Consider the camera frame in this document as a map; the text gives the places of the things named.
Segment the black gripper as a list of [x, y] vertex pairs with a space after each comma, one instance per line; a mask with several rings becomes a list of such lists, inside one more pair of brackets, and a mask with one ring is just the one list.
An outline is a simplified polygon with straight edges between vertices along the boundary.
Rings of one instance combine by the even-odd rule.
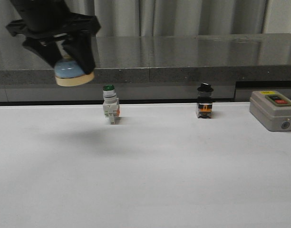
[[95, 68], [91, 37], [101, 29], [96, 16], [71, 12], [64, 0], [12, 0], [21, 19], [11, 21], [7, 31], [26, 37], [22, 46], [52, 68], [63, 56], [57, 41], [85, 74]]

